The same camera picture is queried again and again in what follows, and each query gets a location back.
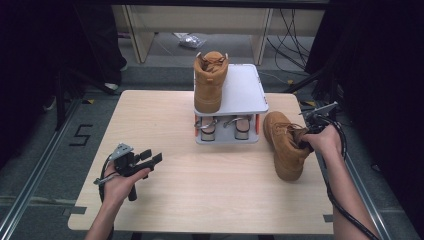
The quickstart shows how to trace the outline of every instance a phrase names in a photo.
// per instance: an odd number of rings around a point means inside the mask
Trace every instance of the wrist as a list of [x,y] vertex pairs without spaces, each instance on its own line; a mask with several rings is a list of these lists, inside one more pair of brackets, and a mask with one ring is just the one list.
[[124,201],[118,201],[116,199],[105,199],[102,203],[102,208],[108,209],[108,210],[119,210],[122,206]]

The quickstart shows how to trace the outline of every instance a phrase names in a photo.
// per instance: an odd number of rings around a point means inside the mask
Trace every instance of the tan work boot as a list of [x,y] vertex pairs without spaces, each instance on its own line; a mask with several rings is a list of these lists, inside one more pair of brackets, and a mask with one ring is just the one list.
[[199,52],[194,60],[196,87],[194,107],[202,113],[214,113],[221,107],[222,85],[228,71],[228,55],[209,52],[204,57]]
[[274,146],[274,165],[278,177],[285,181],[299,179],[303,163],[311,153],[306,147],[299,148],[301,137],[308,131],[290,120],[281,112],[270,112],[265,116],[264,134]]

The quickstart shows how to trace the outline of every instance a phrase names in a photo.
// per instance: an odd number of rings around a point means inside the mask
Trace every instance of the human arm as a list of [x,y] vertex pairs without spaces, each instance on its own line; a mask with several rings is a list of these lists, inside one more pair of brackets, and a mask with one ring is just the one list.
[[[319,134],[305,134],[302,140],[309,142],[312,148],[323,156],[327,166],[329,185],[337,202],[375,236],[378,236],[371,216],[344,163],[340,136],[334,126],[329,125]],[[334,207],[333,221],[335,239],[368,239]]]
[[[114,172],[114,163],[110,162],[105,171],[105,176]],[[85,240],[107,239],[125,198],[132,186],[140,179],[145,178],[150,172],[149,168],[142,169],[130,177],[115,176],[105,183],[104,200]]]

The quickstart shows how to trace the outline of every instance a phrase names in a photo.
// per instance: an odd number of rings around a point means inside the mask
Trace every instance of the finger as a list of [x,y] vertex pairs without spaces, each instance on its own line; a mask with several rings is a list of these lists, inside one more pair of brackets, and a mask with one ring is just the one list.
[[140,171],[136,172],[134,175],[130,177],[131,181],[134,183],[138,180],[145,178],[150,173],[150,168],[143,168]]
[[111,174],[113,172],[115,172],[115,162],[110,161],[110,162],[108,162],[107,168],[105,170],[105,174],[108,175],[108,174]]

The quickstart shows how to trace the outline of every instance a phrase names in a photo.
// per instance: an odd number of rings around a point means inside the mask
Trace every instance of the wooden table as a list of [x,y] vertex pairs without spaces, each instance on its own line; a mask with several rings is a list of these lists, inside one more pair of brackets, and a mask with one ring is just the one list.
[[[304,125],[292,94],[266,94],[269,112]],[[73,230],[90,228],[101,205],[98,188],[105,159],[120,142],[134,153],[163,154],[149,178],[136,184],[138,199],[125,201],[115,230],[169,233],[332,234],[332,214],[315,154],[296,182],[280,180],[262,127],[255,144],[199,145],[194,135],[192,91],[125,91],[118,102],[76,202]]]

